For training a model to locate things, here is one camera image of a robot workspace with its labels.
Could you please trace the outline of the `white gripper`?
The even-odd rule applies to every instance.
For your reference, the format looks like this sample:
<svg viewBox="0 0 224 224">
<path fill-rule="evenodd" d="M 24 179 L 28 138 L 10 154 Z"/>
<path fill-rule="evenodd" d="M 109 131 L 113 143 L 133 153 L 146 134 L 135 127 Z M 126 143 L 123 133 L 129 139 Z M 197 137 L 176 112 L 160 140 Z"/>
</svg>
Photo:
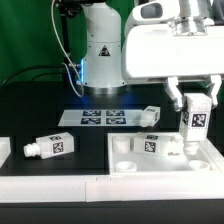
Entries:
<svg viewBox="0 0 224 224">
<path fill-rule="evenodd" d="M 137 2 L 125 25 L 122 75 L 128 83 L 165 81 L 165 91 L 179 112 L 179 80 L 207 78 L 212 107 L 224 78 L 224 26 L 212 18 L 213 0 Z"/>
</svg>

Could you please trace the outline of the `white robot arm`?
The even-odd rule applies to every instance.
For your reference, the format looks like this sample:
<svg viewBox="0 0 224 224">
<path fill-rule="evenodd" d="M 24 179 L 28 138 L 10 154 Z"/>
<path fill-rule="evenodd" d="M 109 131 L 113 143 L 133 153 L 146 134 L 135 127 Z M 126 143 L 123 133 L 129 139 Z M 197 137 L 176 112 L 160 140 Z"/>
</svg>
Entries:
<svg viewBox="0 0 224 224">
<path fill-rule="evenodd" d="M 87 53 L 80 82 L 96 92 L 125 85 L 162 83 L 177 111 L 184 107 L 180 82 L 206 81 L 217 105 L 224 79 L 224 27 L 214 24 L 213 0 L 134 0 L 125 25 L 105 3 L 83 8 Z"/>
</svg>

